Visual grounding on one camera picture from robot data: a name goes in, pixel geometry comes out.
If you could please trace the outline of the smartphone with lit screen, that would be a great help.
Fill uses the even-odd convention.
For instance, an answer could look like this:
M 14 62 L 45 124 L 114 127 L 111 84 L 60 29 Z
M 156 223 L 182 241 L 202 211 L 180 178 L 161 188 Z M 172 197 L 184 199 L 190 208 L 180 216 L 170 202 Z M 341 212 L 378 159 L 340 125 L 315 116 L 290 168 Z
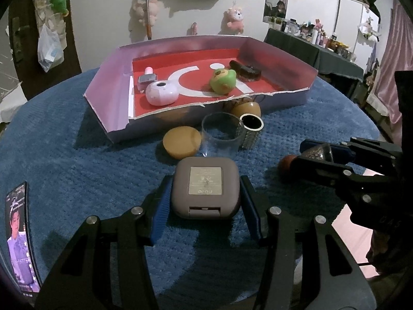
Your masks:
M 12 276 L 22 296 L 34 304 L 41 289 L 29 241 L 27 221 L 28 184 L 23 182 L 5 198 L 6 243 Z

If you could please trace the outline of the white pink round device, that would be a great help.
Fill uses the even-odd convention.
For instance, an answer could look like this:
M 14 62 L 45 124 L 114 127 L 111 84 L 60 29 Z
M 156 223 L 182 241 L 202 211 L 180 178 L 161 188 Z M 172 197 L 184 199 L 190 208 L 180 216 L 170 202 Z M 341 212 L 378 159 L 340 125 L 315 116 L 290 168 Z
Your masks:
M 179 90 L 174 82 L 156 81 L 151 83 L 145 91 L 150 105 L 166 106 L 173 104 L 179 98 Z

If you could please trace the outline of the tan round cake half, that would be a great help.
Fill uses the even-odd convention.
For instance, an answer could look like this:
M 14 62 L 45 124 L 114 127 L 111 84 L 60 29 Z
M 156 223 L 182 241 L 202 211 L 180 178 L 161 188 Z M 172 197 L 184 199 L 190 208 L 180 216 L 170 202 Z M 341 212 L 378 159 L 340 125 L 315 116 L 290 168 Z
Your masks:
M 163 137 L 166 152 L 176 160 L 194 156 L 201 145 L 201 133 L 189 126 L 170 129 Z

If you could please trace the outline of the tan egg shaped object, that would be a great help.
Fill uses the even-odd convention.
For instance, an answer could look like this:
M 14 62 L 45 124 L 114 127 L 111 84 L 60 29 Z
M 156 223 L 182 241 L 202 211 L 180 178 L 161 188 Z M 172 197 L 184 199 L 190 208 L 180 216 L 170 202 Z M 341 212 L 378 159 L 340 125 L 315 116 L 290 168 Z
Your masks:
M 261 108 L 257 102 L 239 102 L 234 105 L 234 108 L 230 111 L 230 113 L 238 118 L 244 114 L 253 114 L 260 117 Z

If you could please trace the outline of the white refrigerator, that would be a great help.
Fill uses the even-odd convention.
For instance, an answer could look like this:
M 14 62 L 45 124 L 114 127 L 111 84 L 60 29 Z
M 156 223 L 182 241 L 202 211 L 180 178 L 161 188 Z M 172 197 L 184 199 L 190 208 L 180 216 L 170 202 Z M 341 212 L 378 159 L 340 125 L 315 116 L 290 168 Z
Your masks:
M 351 60 L 364 71 L 379 41 L 379 17 L 357 0 L 339 0 L 335 33 L 348 46 Z

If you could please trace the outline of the dark green covered side table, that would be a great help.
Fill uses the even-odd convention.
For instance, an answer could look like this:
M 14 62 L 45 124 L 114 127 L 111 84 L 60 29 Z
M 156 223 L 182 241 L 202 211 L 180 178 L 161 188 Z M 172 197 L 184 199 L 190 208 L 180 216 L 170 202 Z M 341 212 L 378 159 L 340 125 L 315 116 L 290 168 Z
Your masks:
M 296 36 L 275 30 L 267 31 L 265 43 L 273 45 L 308 65 L 313 66 L 320 74 L 334 74 L 348 79 L 363 81 L 363 69 L 338 54 L 313 45 Z

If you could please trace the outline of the green capybara squishy toy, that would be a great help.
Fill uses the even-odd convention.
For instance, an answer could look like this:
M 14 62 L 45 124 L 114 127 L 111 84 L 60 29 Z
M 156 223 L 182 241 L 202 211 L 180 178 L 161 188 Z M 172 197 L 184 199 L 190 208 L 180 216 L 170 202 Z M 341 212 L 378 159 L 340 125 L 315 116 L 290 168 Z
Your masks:
M 237 72 L 233 69 L 216 69 L 209 81 L 211 89 L 218 95 L 227 95 L 236 88 Z

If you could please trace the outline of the clear plastic cup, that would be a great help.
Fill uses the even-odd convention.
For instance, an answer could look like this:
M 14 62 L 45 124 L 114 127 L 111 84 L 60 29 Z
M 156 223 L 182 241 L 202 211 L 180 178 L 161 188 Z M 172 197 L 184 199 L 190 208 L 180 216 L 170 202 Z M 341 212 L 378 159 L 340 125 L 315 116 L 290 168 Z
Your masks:
M 211 113 L 202 120 L 201 154 L 212 158 L 234 158 L 244 138 L 244 125 L 230 113 Z

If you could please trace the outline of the white plastic bag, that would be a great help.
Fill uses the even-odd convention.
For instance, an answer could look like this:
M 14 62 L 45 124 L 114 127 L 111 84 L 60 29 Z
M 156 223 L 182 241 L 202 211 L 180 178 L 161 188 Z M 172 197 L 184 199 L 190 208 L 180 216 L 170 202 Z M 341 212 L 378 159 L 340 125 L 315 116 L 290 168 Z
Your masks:
M 43 25 L 38 38 L 38 63 L 47 73 L 64 62 L 64 50 L 57 32 Z

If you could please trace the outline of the pink red cardboard tray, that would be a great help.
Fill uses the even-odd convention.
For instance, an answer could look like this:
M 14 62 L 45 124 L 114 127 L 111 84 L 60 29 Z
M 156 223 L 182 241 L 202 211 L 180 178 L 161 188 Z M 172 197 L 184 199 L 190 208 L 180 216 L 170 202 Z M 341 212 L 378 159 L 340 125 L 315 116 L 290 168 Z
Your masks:
M 215 69 L 230 61 L 261 70 L 257 81 L 237 81 L 220 97 L 209 81 Z M 145 68 L 159 83 L 173 83 L 179 98 L 153 106 L 138 90 Z M 185 36 L 142 41 L 117 48 L 102 63 L 84 97 L 106 136 L 113 142 L 197 125 L 209 113 L 230 108 L 237 100 L 253 100 L 262 112 L 304 104 L 318 71 L 267 43 L 245 36 Z

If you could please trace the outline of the pink curtain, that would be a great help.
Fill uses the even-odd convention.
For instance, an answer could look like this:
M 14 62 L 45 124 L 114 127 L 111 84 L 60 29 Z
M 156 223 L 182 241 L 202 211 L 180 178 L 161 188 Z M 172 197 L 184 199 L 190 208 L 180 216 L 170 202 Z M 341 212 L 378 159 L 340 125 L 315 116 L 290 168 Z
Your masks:
M 412 21 L 398 0 L 393 0 L 391 25 L 375 95 L 388 110 L 391 138 L 402 145 L 402 114 L 399 111 L 396 71 L 412 71 Z

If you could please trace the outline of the dark brown round-capped bottle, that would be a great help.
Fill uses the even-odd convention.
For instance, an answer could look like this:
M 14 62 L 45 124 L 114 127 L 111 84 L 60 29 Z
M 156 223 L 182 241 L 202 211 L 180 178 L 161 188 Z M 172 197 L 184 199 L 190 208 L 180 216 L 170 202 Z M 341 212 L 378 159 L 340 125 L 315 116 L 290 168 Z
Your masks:
M 286 155 L 277 170 L 284 176 L 314 175 L 334 165 L 332 148 L 329 143 L 305 144 L 300 155 Z

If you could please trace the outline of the grey square earbud case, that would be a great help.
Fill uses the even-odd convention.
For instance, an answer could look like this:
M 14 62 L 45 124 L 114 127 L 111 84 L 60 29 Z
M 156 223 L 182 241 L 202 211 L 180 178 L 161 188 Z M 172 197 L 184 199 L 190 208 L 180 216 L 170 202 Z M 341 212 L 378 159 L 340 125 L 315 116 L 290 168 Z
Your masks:
M 233 160 L 189 157 L 176 166 L 171 205 L 182 218 L 231 218 L 239 210 L 239 191 Z

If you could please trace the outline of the rhinestone black cylinder holder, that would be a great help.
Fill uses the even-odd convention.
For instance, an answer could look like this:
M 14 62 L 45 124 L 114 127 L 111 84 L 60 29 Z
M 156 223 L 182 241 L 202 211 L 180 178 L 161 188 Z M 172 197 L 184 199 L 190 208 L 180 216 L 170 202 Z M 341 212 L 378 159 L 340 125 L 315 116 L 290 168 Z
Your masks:
M 252 114 L 245 113 L 240 117 L 244 125 L 244 141 L 242 142 L 243 149 L 252 149 L 260 136 L 261 131 L 264 128 L 264 122 L 261 117 Z

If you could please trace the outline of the pink nail polish bottle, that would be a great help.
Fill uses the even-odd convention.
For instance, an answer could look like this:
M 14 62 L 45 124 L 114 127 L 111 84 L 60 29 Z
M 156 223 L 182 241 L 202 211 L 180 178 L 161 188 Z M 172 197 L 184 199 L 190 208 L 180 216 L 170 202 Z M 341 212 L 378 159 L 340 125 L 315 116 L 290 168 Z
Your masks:
M 147 66 L 144 70 L 144 73 L 138 77 L 137 88 L 140 93 L 144 93 L 146 88 L 151 83 L 157 81 L 157 75 L 153 72 L 153 68 Z

